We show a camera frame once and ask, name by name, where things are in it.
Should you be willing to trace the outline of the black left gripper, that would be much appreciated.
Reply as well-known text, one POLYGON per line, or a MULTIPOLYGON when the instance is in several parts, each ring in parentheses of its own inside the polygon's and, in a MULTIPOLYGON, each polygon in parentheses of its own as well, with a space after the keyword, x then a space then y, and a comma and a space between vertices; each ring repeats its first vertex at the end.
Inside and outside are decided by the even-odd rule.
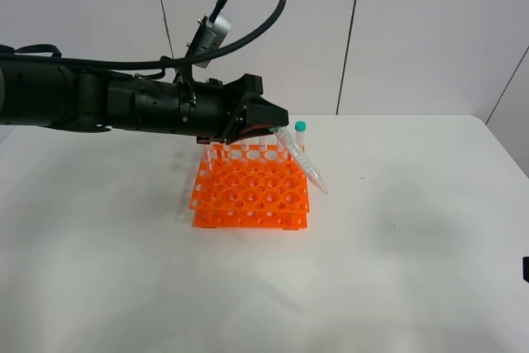
POLYGON ((287 126, 288 111, 261 97, 263 79, 244 74, 230 83, 210 79, 194 85, 196 107, 193 114, 198 144, 233 144, 269 136, 273 129, 287 126))

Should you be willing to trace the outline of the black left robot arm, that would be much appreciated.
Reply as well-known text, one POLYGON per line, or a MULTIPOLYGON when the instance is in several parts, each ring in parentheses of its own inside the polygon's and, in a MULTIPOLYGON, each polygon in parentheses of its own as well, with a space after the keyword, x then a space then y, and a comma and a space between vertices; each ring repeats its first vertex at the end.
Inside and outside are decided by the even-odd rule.
POLYGON ((52 45, 4 45, 1 123, 85 133, 121 129, 194 136, 199 144, 230 144, 288 125, 288 111, 262 97, 260 76, 200 83, 183 67, 171 83, 162 77, 69 67, 52 45))

